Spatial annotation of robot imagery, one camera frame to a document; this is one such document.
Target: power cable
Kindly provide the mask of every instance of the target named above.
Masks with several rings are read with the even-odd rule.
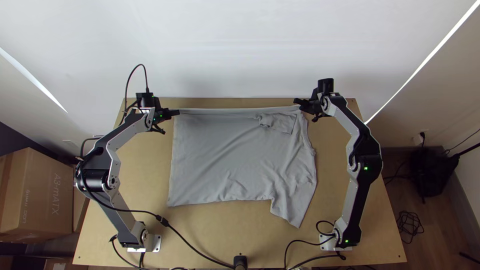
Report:
[[[318,221],[318,222],[315,224],[316,230],[317,230],[320,234],[322,234],[322,235],[324,235],[324,236],[330,236],[330,237],[329,237],[327,240],[322,241],[322,242],[320,242],[320,243],[312,243],[312,242],[308,242],[308,241],[300,240],[300,239],[295,239],[295,240],[290,241],[290,242],[288,243],[288,245],[286,246],[286,248],[285,248],[285,254],[283,255],[283,268],[284,268],[284,270],[287,270],[287,252],[288,252],[289,247],[290,247],[291,244],[296,243],[296,242],[299,242],[299,243],[305,243],[305,244],[312,245],[312,246],[321,246],[321,245],[323,245],[323,244],[327,243],[328,241],[330,241],[330,240],[332,240],[332,239],[335,238],[335,234],[334,234],[334,233],[324,233],[324,232],[321,232],[321,231],[319,230],[318,225],[321,224],[321,223],[328,223],[328,224],[330,224],[330,225],[332,225],[332,226],[334,226],[334,224],[331,223],[330,221],[327,221],[327,220],[320,220],[320,221]],[[340,235],[340,233],[339,233],[339,231],[337,230],[337,228],[334,227],[334,229],[337,231],[338,235]],[[295,269],[295,268],[297,268],[297,267],[300,267],[300,266],[302,266],[302,265],[304,265],[304,264],[306,264],[306,263],[308,263],[308,262],[314,261],[314,260],[319,260],[319,259],[324,259],[324,258],[331,258],[331,257],[339,257],[339,258],[342,259],[343,261],[347,259],[347,257],[345,257],[344,255],[341,255],[340,252],[337,251],[335,255],[333,255],[333,254],[332,254],[332,255],[323,255],[323,256],[316,256],[316,257],[313,257],[313,258],[309,258],[309,259],[304,260],[304,261],[302,261],[302,262],[300,262],[300,263],[297,263],[295,266],[290,267],[289,269]]]
[[[142,252],[140,254],[140,259],[138,260],[138,267],[143,267],[144,265],[144,257],[145,257],[145,252]]]
[[[132,71],[130,72],[130,75],[128,75],[128,79],[126,80],[126,85],[125,85],[125,105],[124,105],[124,108],[125,110],[123,111],[123,116],[121,117],[121,120],[120,120],[120,123],[118,124],[119,126],[122,124],[122,122],[124,121],[125,117],[127,116],[127,92],[129,90],[129,83],[130,83],[130,78],[132,78],[132,75],[134,74],[135,70],[138,68],[138,67],[143,67],[143,73],[145,74],[145,91],[147,93],[150,93],[150,89],[149,89],[149,80],[147,78],[147,69],[145,68],[145,66],[143,64],[138,64],[136,65]]]
[[[115,234],[114,236],[112,236],[110,238],[110,241],[111,242],[111,246],[113,247],[113,251],[115,251],[116,255],[122,260],[124,261],[126,264],[128,264],[129,266],[133,267],[133,268],[136,268],[136,269],[140,269],[140,270],[149,270],[147,268],[143,268],[141,266],[136,266],[135,264],[129,262],[128,260],[126,260],[124,257],[122,257],[122,255],[120,255],[120,253],[118,252],[117,248],[115,247],[115,239],[117,239],[117,235]]]
[[[405,210],[400,211],[398,218],[396,219],[396,224],[400,233],[406,233],[407,235],[411,236],[410,240],[408,241],[405,241],[403,238],[401,238],[402,242],[405,244],[412,243],[416,235],[423,234],[425,232],[425,229],[420,222],[420,218],[415,212],[408,212]]]
[[[480,132],[480,128],[477,129],[474,133],[470,134],[470,136],[468,136],[467,138],[465,138],[464,140],[462,140],[460,143],[458,143],[458,144],[455,145],[454,147],[445,150],[445,151],[443,152],[443,154],[444,154],[444,155],[450,154],[450,151],[452,151],[453,149],[457,148],[459,145],[461,145],[461,144],[463,144],[464,142],[466,142],[468,139],[470,139],[473,135],[477,134],[478,132]]]
[[[363,267],[366,267],[366,268],[368,268],[368,269],[376,270],[375,268],[373,268],[372,266],[367,265],[367,264],[366,264],[366,265],[362,265],[362,266],[363,266]],[[353,268],[352,266],[348,266],[348,268],[345,269],[345,270],[356,270],[356,269]]]
[[[213,262],[213,263],[216,263],[218,265],[221,265],[223,267],[226,267],[226,268],[230,268],[230,269],[234,269],[234,267],[230,264],[227,264],[227,263],[224,263],[224,262],[221,262],[221,261],[218,261],[218,260],[215,260],[213,258],[210,258],[208,256],[206,256],[205,254],[201,253],[200,251],[198,251],[195,247],[193,247],[174,227],[172,227],[170,225],[170,223],[168,222],[168,220],[166,220],[165,218],[163,218],[161,215],[158,215],[158,214],[154,214],[150,211],[145,211],[145,210],[126,210],[126,209],[119,209],[119,208],[115,208],[115,207],[112,207],[104,202],[102,202],[99,198],[97,198],[91,188],[87,185],[85,179],[84,179],[84,176],[83,176],[83,172],[82,172],[82,169],[83,169],[83,163],[88,161],[92,155],[95,155],[96,152],[95,151],[92,151],[90,153],[88,153],[84,160],[83,161],[80,161],[77,165],[78,169],[77,169],[77,175],[78,177],[80,178],[80,181],[82,183],[82,185],[85,187],[85,190],[87,191],[87,193],[90,195],[91,198],[93,198],[97,203],[99,203],[100,205],[108,208],[108,209],[111,209],[111,210],[115,210],[115,211],[119,211],[119,212],[130,212],[130,213],[144,213],[144,214],[149,214],[149,215],[152,215],[155,217],[155,219],[157,221],[159,221],[163,226],[167,227],[167,228],[170,228],[172,231],[174,231],[184,242],[185,244],[187,244],[188,247],[190,247],[193,251],[195,251],[198,255],[204,257],[205,259]]]
[[[421,147],[420,147],[420,149],[423,149],[423,148],[424,148],[424,145],[425,145],[425,132],[420,132],[420,136],[423,138],[423,140],[422,140],[422,142],[421,142]],[[390,184],[393,180],[395,180],[395,178],[409,178],[408,175],[398,176],[400,169],[401,169],[405,164],[407,164],[408,161],[409,161],[409,160],[407,159],[407,160],[405,160],[404,162],[402,162],[402,163],[400,164],[400,166],[398,166],[398,168],[396,169],[395,174],[394,174],[393,176],[388,176],[388,177],[383,178],[384,180],[385,180],[385,179],[391,179],[391,180],[389,180],[388,182],[385,183],[385,186],[388,185],[388,184]]]
[[[85,143],[87,141],[93,141],[93,140],[98,140],[100,139],[101,137],[93,137],[93,138],[86,138],[83,140],[83,142],[81,143],[81,146],[80,146],[80,158],[84,158],[84,148],[85,148]]]

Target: t-shirt sleeve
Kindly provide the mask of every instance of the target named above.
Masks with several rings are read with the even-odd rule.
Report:
[[[296,114],[262,113],[258,116],[258,121],[261,126],[272,128],[276,131],[290,135],[294,130],[296,120]]]

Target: wooden floor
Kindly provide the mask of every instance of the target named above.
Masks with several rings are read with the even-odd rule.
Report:
[[[384,152],[382,156],[384,162],[382,176],[388,177],[395,174],[398,166],[407,160],[409,155],[405,152],[392,151]],[[399,175],[407,174],[407,167],[407,165],[403,166]],[[417,190],[408,179],[397,178],[389,183],[386,189],[395,217],[398,218],[399,212],[403,210],[415,212],[418,214],[425,232],[415,236],[411,244],[403,244],[407,263],[372,265],[375,269],[480,269],[479,264],[459,256],[459,252],[470,254],[470,250],[448,192],[426,198],[426,203],[423,204]],[[401,233],[400,236],[405,237],[406,240],[410,239],[409,235]],[[480,256],[480,254],[471,255],[474,258]],[[366,269],[362,266],[355,268],[357,270]]]

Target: white wall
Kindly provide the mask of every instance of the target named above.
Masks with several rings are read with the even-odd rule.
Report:
[[[332,77],[368,119],[473,2],[4,0],[0,47],[89,135],[111,129],[138,63],[164,97],[306,97]],[[22,84],[3,79],[11,88],[3,86],[0,99]],[[143,90],[138,73],[129,96]],[[21,117],[9,123],[29,121]],[[75,128],[51,132],[48,140],[76,140]]]
[[[427,146],[449,149],[480,128],[480,9],[477,9],[405,88],[368,124],[382,147],[413,146],[422,129]],[[480,142],[480,132],[452,154]],[[455,170],[480,223],[480,149]]]
[[[80,151],[62,140],[70,139],[80,146],[83,139],[92,136],[1,56],[0,121],[59,154],[79,155]]]
[[[480,113],[477,114],[477,126],[467,132],[462,132],[457,138],[449,141],[444,144],[446,149],[452,148],[469,135],[474,133],[478,128],[480,128]],[[480,142],[480,132],[472,136],[466,142],[459,145],[457,148],[451,151],[451,154],[461,152],[476,143]],[[455,170],[456,176],[460,181],[463,191],[465,191],[466,197],[470,202],[471,209],[475,214],[475,217],[480,224],[480,174],[479,174],[479,165],[480,165],[480,148],[472,150],[460,157],[460,162],[458,167]]]

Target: silver metal bracket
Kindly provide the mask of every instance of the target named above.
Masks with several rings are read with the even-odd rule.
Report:
[[[142,242],[145,248],[133,248],[126,249],[127,252],[159,252],[160,245],[162,243],[162,236],[160,234],[145,234],[142,235]]]
[[[324,234],[318,234],[318,240],[320,243],[324,242],[328,238],[331,238],[332,236],[324,235]],[[351,251],[352,247],[348,246],[346,248],[341,248],[341,247],[336,247],[337,242],[338,242],[338,236],[335,234],[335,237],[331,238],[327,242],[323,243],[320,245],[320,249],[322,251]]]

